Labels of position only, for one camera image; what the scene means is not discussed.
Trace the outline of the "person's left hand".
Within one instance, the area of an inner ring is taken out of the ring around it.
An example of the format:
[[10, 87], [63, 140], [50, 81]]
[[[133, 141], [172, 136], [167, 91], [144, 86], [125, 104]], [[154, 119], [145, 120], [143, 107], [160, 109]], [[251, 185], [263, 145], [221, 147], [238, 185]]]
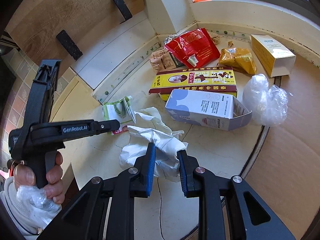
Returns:
[[[52, 199], [56, 204], [62, 204], [65, 200], [63, 181], [61, 179], [63, 174], [62, 163], [63, 157], [60, 152], [57, 152], [55, 166], [46, 174], [48, 184], [44, 187], [47, 198]], [[14, 169], [14, 184], [16, 189], [21, 185], [35, 186], [36, 176], [32, 169], [23, 164], [17, 165]]]

